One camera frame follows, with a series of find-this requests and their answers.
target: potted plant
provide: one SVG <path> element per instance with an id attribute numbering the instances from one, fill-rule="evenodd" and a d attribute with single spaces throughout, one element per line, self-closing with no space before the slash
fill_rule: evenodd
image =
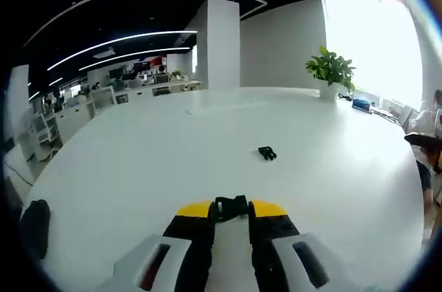
<path id="1" fill-rule="evenodd" d="M 335 102 L 339 85 L 344 86 L 349 93 L 353 92 L 352 78 L 353 70 L 356 68 L 350 66 L 351 59 L 345 61 L 342 56 L 337 57 L 335 52 L 329 52 L 323 46 L 320 46 L 319 51 L 321 56 L 312 56 L 313 59 L 305 66 L 307 72 L 320 81 L 320 98 Z"/>
<path id="2" fill-rule="evenodd" d="M 172 77 L 176 78 L 177 80 L 180 80 L 180 78 L 181 78 L 181 71 L 179 71 L 179 70 L 173 71 L 172 72 Z"/>

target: white pillar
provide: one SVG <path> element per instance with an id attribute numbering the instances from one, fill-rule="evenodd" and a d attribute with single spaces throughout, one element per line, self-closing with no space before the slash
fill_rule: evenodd
<path id="1" fill-rule="evenodd" d="M 27 112 L 30 107 L 28 98 L 34 93 L 29 93 L 28 87 L 29 65 L 12 68 L 6 92 L 6 115 L 8 117 L 6 131 L 7 136 L 14 137 L 17 142 L 20 134 L 27 132 Z"/>
<path id="2" fill-rule="evenodd" d="M 240 6 L 225 0 L 206 0 L 188 28 L 198 31 L 198 69 L 202 88 L 240 87 Z"/>

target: cable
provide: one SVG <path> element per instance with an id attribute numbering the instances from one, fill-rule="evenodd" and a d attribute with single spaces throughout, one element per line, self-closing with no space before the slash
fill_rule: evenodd
<path id="1" fill-rule="evenodd" d="M 351 101 L 352 100 L 352 97 L 350 97 L 349 95 L 342 95 L 340 93 L 338 93 L 338 97 L 339 97 L 339 99 L 344 99 L 344 100 L 347 100 L 347 101 Z"/>
<path id="2" fill-rule="evenodd" d="M 25 183 L 27 183 L 27 185 L 29 185 L 29 186 L 31 186 L 31 187 L 34 186 L 34 185 L 32 185 L 30 182 L 28 182 L 26 179 L 24 179 L 23 176 L 20 175 L 19 172 L 18 172 L 17 170 L 15 170 L 13 167 L 11 167 L 9 164 L 7 164 L 5 160 L 3 160 L 3 163 L 4 163 L 9 169 L 11 169 L 11 170 L 14 171 L 16 174 L 18 174 L 18 176 L 19 176 L 19 177 L 20 177 Z"/>

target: white wall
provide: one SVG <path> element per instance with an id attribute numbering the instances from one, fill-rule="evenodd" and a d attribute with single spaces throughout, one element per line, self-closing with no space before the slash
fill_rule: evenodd
<path id="1" fill-rule="evenodd" d="M 172 72 L 178 70 L 181 71 L 182 75 L 187 75 L 187 65 L 186 65 L 186 54 L 168 54 L 167 55 L 167 72 L 172 74 Z"/>
<path id="2" fill-rule="evenodd" d="M 305 63 L 326 46 L 321 0 L 282 6 L 241 22 L 241 86 L 316 88 Z"/>
<path id="3" fill-rule="evenodd" d="M 416 20 L 414 20 L 414 27 L 422 58 L 422 101 L 426 101 L 428 107 L 432 108 L 434 92 L 438 89 L 442 90 L 442 62 L 434 52 L 422 26 Z"/>
<path id="4" fill-rule="evenodd" d="M 189 76 L 191 78 L 193 76 L 192 73 L 192 50 L 184 55 L 184 63 L 186 67 L 184 68 L 183 75 Z"/>
<path id="5" fill-rule="evenodd" d="M 29 66 L 16 66 L 12 69 L 8 89 L 6 91 L 6 112 L 7 119 L 5 130 L 6 137 L 14 137 L 17 143 L 18 136 L 28 131 L 27 111 L 29 104 L 28 87 Z"/>
<path id="6" fill-rule="evenodd" d="M 207 8 L 206 0 L 198 9 L 195 17 L 188 24 L 186 29 L 197 30 L 196 44 L 198 47 L 198 69 L 195 73 L 195 79 L 201 81 L 201 89 L 209 88 L 209 63 L 207 57 Z"/>

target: computer monitor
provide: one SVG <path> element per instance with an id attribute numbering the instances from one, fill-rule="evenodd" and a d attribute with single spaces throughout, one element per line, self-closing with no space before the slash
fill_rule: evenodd
<path id="1" fill-rule="evenodd" d="M 133 64 L 133 68 L 135 71 L 141 72 L 151 69 L 151 63 L 150 61 L 143 61 L 143 62 L 137 62 Z"/>
<path id="2" fill-rule="evenodd" d="M 136 71 L 136 69 L 134 69 L 133 71 L 126 73 L 126 74 L 122 77 L 122 79 L 123 79 L 123 80 L 134 80 L 134 79 L 137 77 L 138 72 L 139 72 L 139 71 Z"/>
<path id="3" fill-rule="evenodd" d="M 155 76 L 155 83 L 157 84 L 164 84 L 169 82 L 169 74 L 164 75 L 156 75 Z"/>
<path id="4" fill-rule="evenodd" d="M 109 71 L 109 78 L 120 78 L 123 77 L 124 74 L 124 68 L 118 68 L 114 70 Z"/>

